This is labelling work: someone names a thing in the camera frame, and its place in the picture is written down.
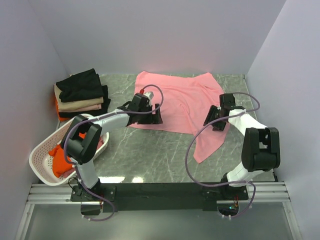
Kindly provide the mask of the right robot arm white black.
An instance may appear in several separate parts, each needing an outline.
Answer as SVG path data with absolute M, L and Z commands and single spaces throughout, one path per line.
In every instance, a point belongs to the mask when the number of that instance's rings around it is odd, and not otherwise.
M 280 166 L 277 128 L 258 122 L 242 106 L 228 109 L 212 105 L 203 125 L 211 124 L 213 131 L 222 132 L 227 123 L 243 135 L 241 162 L 225 176 L 230 186 L 242 187 L 256 176 Z

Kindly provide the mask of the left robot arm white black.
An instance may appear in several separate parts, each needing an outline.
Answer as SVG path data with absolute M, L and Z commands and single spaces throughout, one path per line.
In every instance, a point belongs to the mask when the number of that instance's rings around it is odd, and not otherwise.
M 75 167 L 78 182 L 86 191 L 98 194 L 102 189 L 93 158 L 102 135 L 132 124 L 162 124 L 160 103 L 152 104 L 153 92 L 137 93 L 117 109 L 94 117 L 76 116 L 61 141 L 67 162 Z

